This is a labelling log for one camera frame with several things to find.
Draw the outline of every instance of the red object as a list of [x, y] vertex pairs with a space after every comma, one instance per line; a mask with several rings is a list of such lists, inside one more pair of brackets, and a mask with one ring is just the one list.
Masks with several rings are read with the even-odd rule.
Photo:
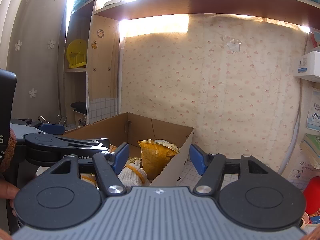
[[317, 47], [318, 44], [316, 42], [316, 39], [315, 39], [315, 35], [313, 33], [310, 33], [310, 37], [311, 37], [311, 41], [312, 41], [312, 44], [313, 44], [313, 47]]
[[308, 215], [316, 213], [320, 208], [320, 177], [313, 177], [303, 191], [307, 202], [306, 212]]

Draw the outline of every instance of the book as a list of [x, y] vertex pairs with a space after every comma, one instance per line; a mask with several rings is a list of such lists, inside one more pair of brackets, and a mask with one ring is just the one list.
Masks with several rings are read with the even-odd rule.
[[307, 117], [307, 128], [320, 132], [320, 90], [313, 89]]
[[300, 148], [307, 155], [311, 165], [316, 169], [320, 169], [320, 158], [316, 154], [316, 152], [310, 147], [310, 145], [306, 141], [303, 141], [300, 144]]
[[304, 140], [310, 145], [310, 147], [320, 156], [320, 136], [306, 133]]
[[320, 223], [320, 216], [310, 217], [309, 225], [319, 224]]

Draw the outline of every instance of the cardboard box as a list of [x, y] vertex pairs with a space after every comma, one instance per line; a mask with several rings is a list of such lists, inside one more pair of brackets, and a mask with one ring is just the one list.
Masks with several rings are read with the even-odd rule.
[[312, 82], [320, 82], [320, 52], [312, 51], [303, 55], [293, 76]]
[[110, 143], [119, 147], [129, 143], [130, 156], [141, 157], [138, 141], [163, 139], [174, 143], [179, 148], [162, 172], [152, 181], [153, 187], [175, 186], [189, 156], [193, 137], [193, 128], [164, 122], [137, 114], [118, 114], [108, 119], [66, 132], [65, 137], [74, 139], [109, 138]]

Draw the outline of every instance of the brown knitted fabric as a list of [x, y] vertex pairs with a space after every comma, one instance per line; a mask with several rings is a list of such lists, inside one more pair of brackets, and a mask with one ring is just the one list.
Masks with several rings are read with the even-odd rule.
[[320, 240], [320, 226], [317, 226], [310, 234], [300, 240]]
[[0, 240], [13, 240], [5, 231], [0, 229]]
[[0, 164], [0, 173], [5, 172], [10, 167], [11, 159], [14, 155], [14, 149], [16, 148], [17, 138], [14, 131], [10, 128], [10, 137], [8, 140], [7, 148], [4, 152], [4, 159]]

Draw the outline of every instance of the wooden shelf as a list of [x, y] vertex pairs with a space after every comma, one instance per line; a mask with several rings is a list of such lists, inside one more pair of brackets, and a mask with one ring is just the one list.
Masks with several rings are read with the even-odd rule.
[[85, 72], [87, 71], [87, 68], [81, 67], [81, 68], [67, 68], [65, 72]]
[[81, 5], [78, 9], [71, 12], [71, 15], [91, 18], [94, 6], [94, 0], [89, 0]]
[[95, 11], [95, 15], [118, 21], [195, 13], [250, 15], [320, 29], [320, 4], [310, 0], [136, 0]]
[[310, 52], [312, 52], [312, 51], [318, 51], [318, 52], [320, 52], [320, 46], [317, 46], [317, 47], [315, 47], [315, 48], [312, 48], [311, 50], [307, 50], [306, 51], [306, 54], [308, 54], [308, 53], [310, 53]]
[[72, 109], [72, 111], [75, 112], [75, 113], [78, 113], [78, 114], [82, 114], [82, 115], [84, 115], [84, 116], [87, 116], [86, 114], [80, 113], [80, 112], [78, 112], [78, 111], [76, 111], [76, 110], [74, 110], [74, 109]]

